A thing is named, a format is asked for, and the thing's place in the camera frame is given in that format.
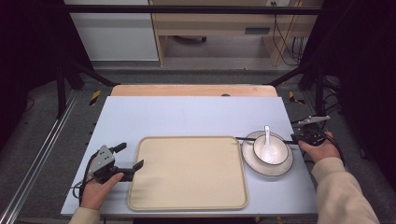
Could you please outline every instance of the gray floor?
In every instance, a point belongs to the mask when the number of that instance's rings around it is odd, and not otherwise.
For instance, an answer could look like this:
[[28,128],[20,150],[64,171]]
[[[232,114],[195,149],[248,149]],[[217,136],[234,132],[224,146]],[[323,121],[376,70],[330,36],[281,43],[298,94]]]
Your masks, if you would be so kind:
[[[293,66],[281,64],[273,67],[259,38],[208,38],[205,43],[195,40],[170,40],[165,65],[141,64],[134,67],[115,69],[107,67],[97,72],[120,83],[207,83],[207,84],[262,84],[287,73]],[[76,102],[59,135],[54,137],[50,153],[40,168],[28,195],[19,208],[16,223],[66,223],[60,211],[64,203],[64,192],[70,187],[80,161],[90,141],[94,124],[100,116],[101,108],[111,88],[83,75],[86,85],[82,91],[71,91],[77,95]],[[290,102],[289,92],[297,99],[313,102],[312,91],[300,92],[296,87],[299,77],[278,86],[277,92],[285,102],[290,120],[304,119],[312,115],[310,104],[300,105]],[[95,105],[89,105],[94,91],[101,94]],[[46,141],[56,122],[57,95],[56,83],[50,82],[29,94],[33,106],[27,110],[14,134],[0,152],[0,209],[3,212],[18,190],[25,175],[29,172],[35,156]],[[336,103],[329,98],[328,105]],[[347,169],[357,177],[363,194],[366,196],[381,223],[396,223],[396,193],[379,171],[375,161],[363,159],[359,144],[350,131],[342,114],[334,111],[327,122],[327,129],[334,133],[343,149]],[[315,223],[316,216],[282,217],[285,223]],[[262,223],[277,223],[276,218],[267,217]]]

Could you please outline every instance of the beige sleeve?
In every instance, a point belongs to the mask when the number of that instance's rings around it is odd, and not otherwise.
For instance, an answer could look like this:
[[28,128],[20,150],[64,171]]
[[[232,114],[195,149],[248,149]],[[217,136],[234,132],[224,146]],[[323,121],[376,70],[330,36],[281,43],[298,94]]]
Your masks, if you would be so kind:
[[319,161],[312,174],[318,182],[318,223],[379,223],[358,181],[340,159]]
[[100,219],[99,210],[79,207],[70,220],[69,224],[98,224]]

